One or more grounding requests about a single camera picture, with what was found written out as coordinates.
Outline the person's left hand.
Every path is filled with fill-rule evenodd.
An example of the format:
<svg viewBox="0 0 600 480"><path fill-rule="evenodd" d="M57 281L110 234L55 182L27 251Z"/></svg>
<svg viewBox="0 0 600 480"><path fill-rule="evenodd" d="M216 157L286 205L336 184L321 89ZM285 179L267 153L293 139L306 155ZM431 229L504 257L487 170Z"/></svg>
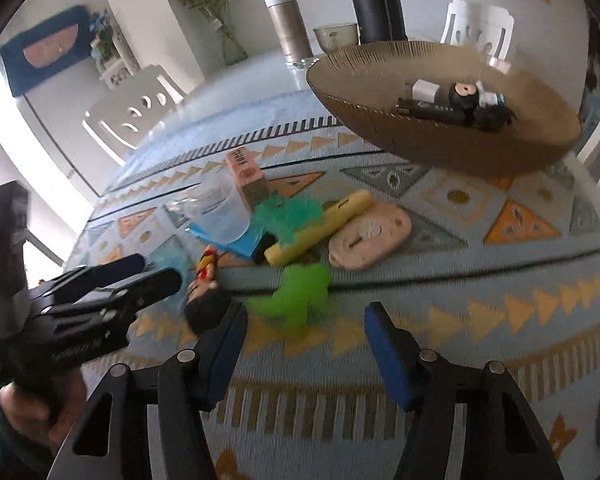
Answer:
<svg viewBox="0 0 600 480"><path fill-rule="evenodd" d="M56 377L55 385L59 386L58 396L64 401L61 408L57 409L55 422L52 422L52 410L45 402L13 382L0 390L0 408L12 428L54 453L60 449L79 420L87 398L87 388L79 368Z"/></svg>

